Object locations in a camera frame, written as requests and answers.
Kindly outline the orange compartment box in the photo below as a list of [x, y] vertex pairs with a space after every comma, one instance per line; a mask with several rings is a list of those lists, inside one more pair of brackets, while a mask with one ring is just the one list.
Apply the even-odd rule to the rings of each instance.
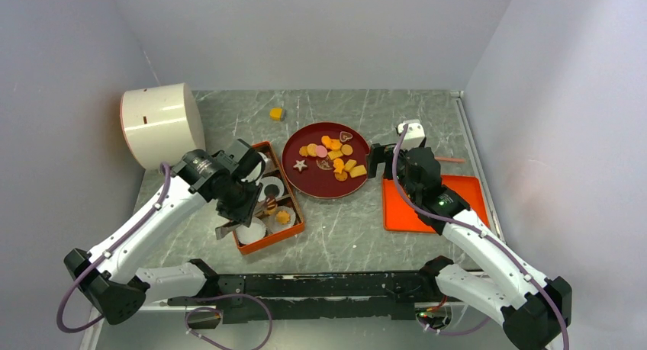
[[239, 252], [248, 255], [304, 231], [304, 217], [289, 186], [287, 176], [272, 144], [253, 148], [266, 162], [260, 175], [261, 192], [249, 226], [237, 226], [233, 237]]

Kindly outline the orange tray lid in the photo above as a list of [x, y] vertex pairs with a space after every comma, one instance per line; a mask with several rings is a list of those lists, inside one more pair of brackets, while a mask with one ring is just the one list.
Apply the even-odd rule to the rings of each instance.
[[[473, 176], [442, 175], [443, 183], [463, 197], [487, 228], [490, 227], [480, 181]], [[398, 194], [394, 182], [383, 178], [382, 212], [384, 228], [392, 232], [436, 234], [418, 218]]]

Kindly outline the orange round cookie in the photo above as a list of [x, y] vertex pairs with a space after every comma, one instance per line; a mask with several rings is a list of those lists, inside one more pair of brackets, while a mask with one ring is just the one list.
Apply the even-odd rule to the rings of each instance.
[[310, 143], [307, 145], [306, 149], [307, 149], [307, 154], [310, 157], [317, 157], [317, 144]]

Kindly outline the orange leaf cookie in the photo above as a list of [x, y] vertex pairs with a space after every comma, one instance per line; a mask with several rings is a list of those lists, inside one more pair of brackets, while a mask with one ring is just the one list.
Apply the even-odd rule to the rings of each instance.
[[275, 215], [275, 222], [279, 225], [287, 225], [291, 221], [291, 214], [288, 211], [280, 210]]

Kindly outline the black round cookie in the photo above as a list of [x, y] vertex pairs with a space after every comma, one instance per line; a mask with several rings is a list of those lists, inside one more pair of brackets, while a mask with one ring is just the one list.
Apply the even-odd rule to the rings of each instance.
[[268, 183], [264, 188], [264, 192], [265, 192], [266, 196], [278, 197], [278, 196], [282, 195], [283, 187], [281, 187], [279, 185], [276, 185], [276, 184]]

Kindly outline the metal tongs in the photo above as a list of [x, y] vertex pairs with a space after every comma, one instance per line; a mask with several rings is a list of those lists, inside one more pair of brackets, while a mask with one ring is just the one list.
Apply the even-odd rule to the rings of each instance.
[[225, 211], [222, 204], [218, 203], [218, 207], [220, 208], [218, 211], [219, 216], [228, 219], [228, 222], [215, 228], [217, 239], [223, 239], [226, 235], [241, 226], [249, 227], [254, 218], [271, 215], [271, 210], [275, 209], [276, 206], [275, 196], [262, 198], [256, 202], [253, 208], [249, 205], [249, 211], [243, 211], [243, 207], [238, 207], [232, 211]]

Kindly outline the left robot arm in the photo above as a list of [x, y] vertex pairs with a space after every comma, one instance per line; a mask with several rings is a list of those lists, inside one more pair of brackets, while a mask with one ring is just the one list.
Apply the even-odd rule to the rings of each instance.
[[66, 333], [76, 329], [63, 322], [73, 291], [79, 291], [111, 325], [123, 323], [144, 304], [177, 297], [199, 304], [212, 302], [221, 290], [219, 275], [194, 258], [175, 267], [143, 268], [145, 256], [173, 229], [215, 202], [226, 222], [216, 227], [223, 238], [237, 226], [252, 222], [262, 191], [266, 157], [241, 139], [210, 154], [187, 152], [175, 165], [161, 163], [163, 185], [124, 225], [85, 251], [73, 249], [63, 262], [74, 282], [64, 294], [56, 324]]

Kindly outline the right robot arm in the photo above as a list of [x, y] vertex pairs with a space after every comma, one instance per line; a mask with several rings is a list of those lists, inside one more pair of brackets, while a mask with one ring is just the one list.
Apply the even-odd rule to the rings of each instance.
[[479, 278], [438, 256], [419, 271], [419, 289], [426, 299], [446, 295], [474, 307], [501, 326], [518, 349], [544, 349], [557, 337], [569, 347], [571, 285], [562, 277], [549, 278], [497, 238], [468, 202], [443, 182], [431, 148], [403, 151], [397, 144], [375, 144], [367, 160], [368, 177], [375, 177], [378, 164], [384, 164], [397, 193], [418, 219], [488, 275]]

